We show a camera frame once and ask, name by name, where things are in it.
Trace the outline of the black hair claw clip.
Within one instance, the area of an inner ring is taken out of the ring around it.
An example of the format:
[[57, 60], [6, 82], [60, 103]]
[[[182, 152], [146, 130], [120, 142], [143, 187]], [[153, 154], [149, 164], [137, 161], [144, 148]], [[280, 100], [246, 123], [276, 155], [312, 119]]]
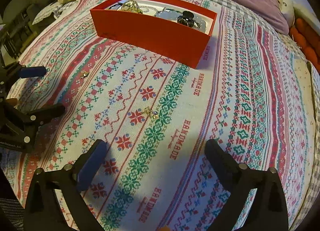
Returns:
[[194, 14], [190, 11], [183, 11], [182, 15], [178, 16], [177, 22], [181, 25], [193, 27], [194, 26]]

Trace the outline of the orange plush toy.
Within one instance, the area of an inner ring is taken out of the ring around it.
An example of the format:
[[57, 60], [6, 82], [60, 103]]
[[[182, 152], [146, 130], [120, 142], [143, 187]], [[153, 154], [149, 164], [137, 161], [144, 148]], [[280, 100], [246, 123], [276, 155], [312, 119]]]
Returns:
[[302, 18], [297, 18], [289, 31], [290, 37], [297, 43], [300, 50], [319, 72], [319, 35]]

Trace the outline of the red cardboard box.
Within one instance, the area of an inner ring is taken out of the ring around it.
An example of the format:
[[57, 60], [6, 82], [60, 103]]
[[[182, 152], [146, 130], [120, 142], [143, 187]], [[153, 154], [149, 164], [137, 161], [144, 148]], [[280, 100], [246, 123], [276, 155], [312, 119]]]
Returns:
[[121, 10], [128, 0], [107, 0], [90, 12], [97, 35], [158, 53], [191, 68], [196, 68], [213, 33], [217, 13], [182, 0], [132, 0], [149, 5], [152, 12], [161, 8], [173, 10], [176, 17], [183, 11], [194, 14], [200, 29], [181, 25], [150, 13]]

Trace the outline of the grey chair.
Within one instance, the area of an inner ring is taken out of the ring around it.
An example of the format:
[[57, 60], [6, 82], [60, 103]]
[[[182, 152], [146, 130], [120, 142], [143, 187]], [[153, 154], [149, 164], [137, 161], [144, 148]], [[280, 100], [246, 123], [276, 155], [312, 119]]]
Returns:
[[38, 23], [33, 23], [40, 11], [55, 0], [12, 0], [5, 8], [1, 33], [1, 43], [9, 56], [17, 58], [22, 53], [23, 44], [33, 34], [40, 34], [55, 21], [54, 14]]

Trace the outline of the gold chain earring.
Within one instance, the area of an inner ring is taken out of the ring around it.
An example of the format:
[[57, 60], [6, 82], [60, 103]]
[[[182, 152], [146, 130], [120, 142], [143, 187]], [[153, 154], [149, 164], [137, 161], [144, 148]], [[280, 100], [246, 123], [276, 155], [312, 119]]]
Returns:
[[153, 120], [159, 119], [159, 113], [157, 111], [153, 111], [150, 107], [146, 107], [143, 110], [143, 114], [146, 114], [147, 117], [152, 118]]

